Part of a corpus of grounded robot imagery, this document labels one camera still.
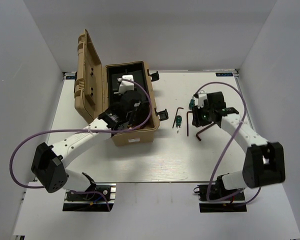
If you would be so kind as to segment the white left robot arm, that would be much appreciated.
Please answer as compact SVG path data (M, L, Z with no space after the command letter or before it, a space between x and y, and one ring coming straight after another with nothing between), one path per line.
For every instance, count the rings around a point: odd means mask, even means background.
M146 98L143 101L139 92L128 90L85 128L74 130L73 135L57 143L38 145L31 171L47 192L68 189L78 192L86 200L93 198L95 181L88 174L67 167L97 143L143 127L152 113L151 99L148 95Z

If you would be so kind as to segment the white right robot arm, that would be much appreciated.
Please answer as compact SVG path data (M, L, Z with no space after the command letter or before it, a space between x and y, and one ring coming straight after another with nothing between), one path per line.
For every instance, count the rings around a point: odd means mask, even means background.
M283 183L286 180L284 148L279 142L270 142L245 123L234 107L227 107L222 92L194 95L192 125L218 127L231 136L243 150L245 159L242 170L219 175L214 184L208 185L210 201L226 200L238 191Z

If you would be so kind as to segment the small bronze hex key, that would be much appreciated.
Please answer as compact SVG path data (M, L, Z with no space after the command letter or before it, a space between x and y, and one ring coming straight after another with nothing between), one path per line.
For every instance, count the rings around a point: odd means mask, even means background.
M175 116L174 116L174 120L173 120L173 124L172 124L172 129L175 127L178 111L183 110L183 109L184 109L184 107L177 107L176 112L175 112Z

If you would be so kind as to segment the green stubby phillips screwdriver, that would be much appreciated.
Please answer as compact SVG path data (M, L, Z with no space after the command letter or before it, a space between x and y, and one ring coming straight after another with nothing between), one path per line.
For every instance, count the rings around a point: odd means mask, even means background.
M175 118L175 126L177 128L177 133L179 133L181 124L182 124L182 116L181 115L177 115L176 118Z

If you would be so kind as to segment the long thin bronze hex key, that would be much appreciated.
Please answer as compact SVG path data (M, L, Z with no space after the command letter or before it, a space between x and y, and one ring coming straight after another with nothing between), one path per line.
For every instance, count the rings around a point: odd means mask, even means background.
M189 115L192 113L192 110L186 112L186 135L189 136Z

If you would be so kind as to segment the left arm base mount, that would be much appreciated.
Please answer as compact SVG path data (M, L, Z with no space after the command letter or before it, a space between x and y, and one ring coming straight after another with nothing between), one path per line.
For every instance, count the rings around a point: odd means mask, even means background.
M88 194L77 194L66 191L63 212L110 212L114 206L116 198L115 183L99 183L93 191L100 192Z

